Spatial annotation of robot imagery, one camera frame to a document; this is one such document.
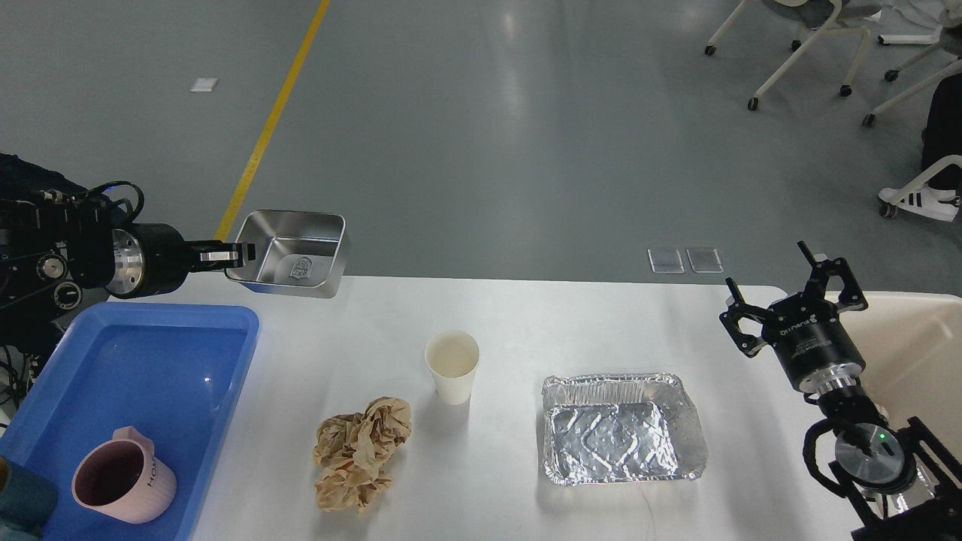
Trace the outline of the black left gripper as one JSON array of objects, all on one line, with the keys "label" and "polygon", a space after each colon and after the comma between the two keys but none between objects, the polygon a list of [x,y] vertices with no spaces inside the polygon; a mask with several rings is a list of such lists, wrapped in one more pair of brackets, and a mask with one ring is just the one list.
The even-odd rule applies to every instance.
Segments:
[{"label": "black left gripper", "polygon": [[186,242],[170,225],[144,223],[111,231],[114,272],[105,287],[116,298],[172,292],[188,273],[240,268],[256,259],[254,243]]}]

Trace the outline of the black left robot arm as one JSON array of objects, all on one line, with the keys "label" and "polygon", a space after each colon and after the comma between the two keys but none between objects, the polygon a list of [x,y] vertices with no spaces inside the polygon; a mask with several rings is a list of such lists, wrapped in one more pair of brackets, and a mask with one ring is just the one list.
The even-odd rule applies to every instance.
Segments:
[{"label": "black left robot arm", "polygon": [[178,289],[190,273],[239,268],[256,257],[253,243],[183,239],[162,223],[139,223],[144,194],[111,200],[118,182],[65,194],[35,189],[2,202],[1,336],[4,346],[46,357],[63,332],[62,316],[87,290],[115,298],[152,297]]}]

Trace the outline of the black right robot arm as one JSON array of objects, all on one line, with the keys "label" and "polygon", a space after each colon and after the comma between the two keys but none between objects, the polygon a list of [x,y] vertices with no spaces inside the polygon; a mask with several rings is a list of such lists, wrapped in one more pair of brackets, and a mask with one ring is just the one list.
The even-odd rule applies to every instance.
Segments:
[{"label": "black right robot arm", "polygon": [[861,382],[866,361],[841,323],[868,301],[845,258],[818,259],[798,243],[810,274],[803,291],[767,307],[749,304],[732,278],[719,321],[752,358],[772,347],[794,390],[820,408],[803,438],[809,476],[847,500],[862,521],[855,540],[958,540],[960,462],[918,417],[904,428]]}]

